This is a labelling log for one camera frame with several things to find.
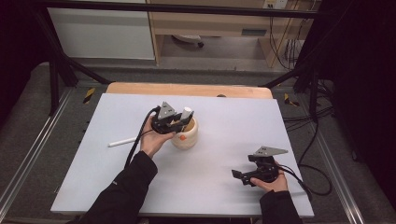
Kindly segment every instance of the hand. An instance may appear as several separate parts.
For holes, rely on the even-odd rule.
[[[150,158],[157,153],[163,146],[166,140],[169,140],[175,136],[176,133],[160,134],[156,133],[151,128],[152,116],[148,118],[148,121],[143,128],[143,136],[141,137],[140,150],[144,151]]]
[[[265,191],[271,191],[273,190],[274,192],[279,192],[279,191],[285,191],[289,190],[288,189],[288,181],[286,180],[285,173],[279,169],[279,175],[277,179],[272,182],[272,183],[266,183],[260,179],[251,177],[250,182],[257,187],[264,189]]]

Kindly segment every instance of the black jacket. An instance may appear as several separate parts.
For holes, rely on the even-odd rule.
[[[79,221],[68,224],[136,223],[157,166],[144,152],[138,152],[131,165],[121,171],[102,191],[90,210]],[[302,223],[288,191],[268,192],[260,199],[263,223]]]

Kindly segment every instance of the aluminum rail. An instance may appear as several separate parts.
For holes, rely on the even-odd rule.
[[[174,12],[197,13],[235,16],[259,16],[301,19],[329,19],[334,15],[328,12],[281,10],[249,7],[210,7],[191,5],[168,4],[140,4],[140,3],[115,3],[94,1],[67,1],[67,0],[35,0],[38,7],[116,10],[116,11],[147,11],[147,12]]]
[[[309,114],[308,109],[308,102],[305,100],[304,97],[297,95],[299,102],[302,102],[302,106],[304,109],[305,114]],[[313,122],[310,122],[310,127],[313,132],[315,132],[315,125]],[[335,190],[338,193],[338,197],[341,201],[341,204],[344,206],[346,211],[346,216],[349,219],[349,222],[352,224],[363,224],[364,219],[361,215],[361,210],[359,209],[358,205],[353,198],[353,195],[347,185],[346,180],[338,165],[332,155],[332,151],[326,143],[326,139],[323,136],[323,133],[318,128],[318,136],[317,136],[317,143],[319,144],[319,152],[323,159],[326,168],[329,171],[330,178],[332,179],[332,183],[334,185]]]
[[[26,177],[29,175],[29,172],[32,170],[35,161],[37,160],[41,149],[46,144],[50,134],[55,127],[56,123],[58,122],[59,117],[64,112],[64,109],[68,103],[69,97],[71,93],[74,91],[74,88],[67,88],[64,91],[63,96],[60,100],[60,105],[55,113],[49,117],[42,128],[41,132],[37,136],[35,142],[31,146],[29,152],[27,153],[26,157],[24,158],[23,162],[21,163],[18,171],[12,177],[11,181],[9,182],[6,190],[4,191],[3,195],[0,197],[0,223],[6,217],[8,209],[11,207],[12,203],[14,202],[15,197],[17,196],[18,192],[20,191]]]

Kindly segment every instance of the white tabletop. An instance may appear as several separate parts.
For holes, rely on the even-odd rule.
[[[243,186],[241,180],[233,178],[231,170],[255,170],[248,155],[261,146],[288,150],[275,159],[301,177],[276,100],[105,93],[51,211],[86,212],[122,170],[132,146],[107,144],[135,137],[150,109],[163,101],[177,112],[185,106],[194,110],[199,138],[188,150],[177,149],[168,141],[154,156],[159,173],[149,186],[141,215],[260,216],[263,190]],[[305,192],[293,177],[287,174],[287,179],[298,214],[312,217]]]

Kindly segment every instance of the white pen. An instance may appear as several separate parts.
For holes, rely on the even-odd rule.
[[[180,119],[186,119],[189,117],[189,115],[192,113],[191,108],[189,107],[184,107],[183,113],[181,113]]]
[[[132,143],[132,142],[134,142],[135,140],[136,140],[136,138],[128,138],[128,139],[121,140],[121,141],[118,141],[118,142],[109,143],[108,146],[109,146],[109,147],[116,147],[116,146],[119,146],[119,145],[124,145],[124,144],[128,144],[128,143]]]

